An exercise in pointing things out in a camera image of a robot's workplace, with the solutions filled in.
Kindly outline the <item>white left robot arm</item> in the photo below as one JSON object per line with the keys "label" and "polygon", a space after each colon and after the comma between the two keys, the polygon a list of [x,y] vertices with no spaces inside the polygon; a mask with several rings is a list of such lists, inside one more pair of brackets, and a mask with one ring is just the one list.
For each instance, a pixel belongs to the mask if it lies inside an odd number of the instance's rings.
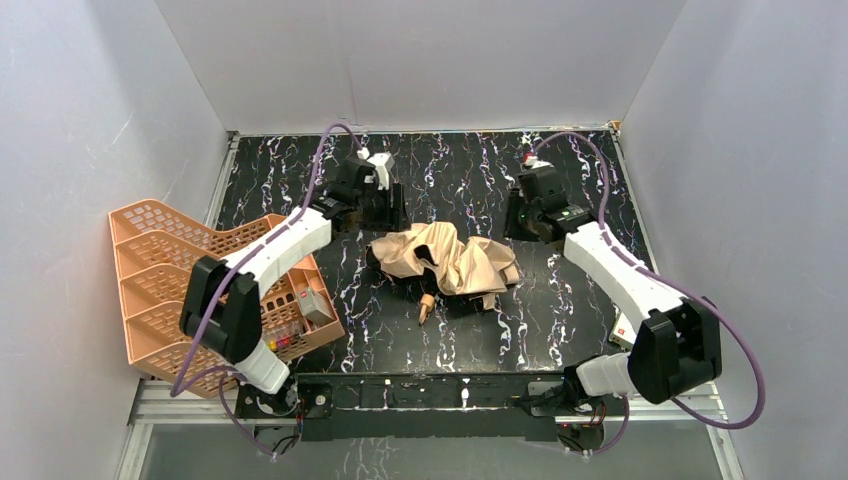
{"label": "white left robot arm", "polygon": [[192,340],[190,349],[206,347],[240,380],[278,394],[290,370],[263,340],[263,297],[298,262],[341,233],[409,229],[404,188],[390,177],[393,165],[389,153],[347,158],[320,195],[309,195],[268,233],[222,259],[199,258],[179,317],[180,331]]}

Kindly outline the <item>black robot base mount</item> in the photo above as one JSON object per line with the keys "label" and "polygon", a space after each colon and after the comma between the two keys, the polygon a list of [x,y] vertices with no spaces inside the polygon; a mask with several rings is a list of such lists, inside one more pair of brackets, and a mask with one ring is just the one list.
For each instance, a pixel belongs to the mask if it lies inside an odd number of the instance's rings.
{"label": "black robot base mount", "polygon": [[558,374],[298,374],[276,398],[244,385],[235,413],[304,426],[305,441],[518,437],[578,453],[599,448],[608,404],[569,406]]}

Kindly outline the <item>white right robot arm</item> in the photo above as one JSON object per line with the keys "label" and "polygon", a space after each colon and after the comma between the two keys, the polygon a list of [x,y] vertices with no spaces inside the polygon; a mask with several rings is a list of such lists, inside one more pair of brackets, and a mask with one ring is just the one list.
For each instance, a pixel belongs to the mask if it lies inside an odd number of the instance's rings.
{"label": "white right robot arm", "polygon": [[606,233],[593,212],[569,203],[549,164],[520,173],[507,203],[505,237],[544,242],[583,270],[636,331],[631,349],[564,371],[566,403],[638,394],[660,404],[722,373],[717,317],[701,303],[641,273],[641,262]]}

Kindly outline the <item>beige and black folding umbrella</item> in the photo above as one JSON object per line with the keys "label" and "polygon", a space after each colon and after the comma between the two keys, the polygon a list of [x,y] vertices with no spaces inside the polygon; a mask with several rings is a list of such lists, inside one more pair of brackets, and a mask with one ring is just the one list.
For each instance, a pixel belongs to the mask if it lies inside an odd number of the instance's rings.
{"label": "beige and black folding umbrella", "polygon": [[436,296],[480,299],[491,310],[498,294],[520,280],[514,251],[495,240],[471,236],[462,240],[454,224],[413,223],[370,242],[372,264],[392,280],[420,279],[418,322],[424,323]]}

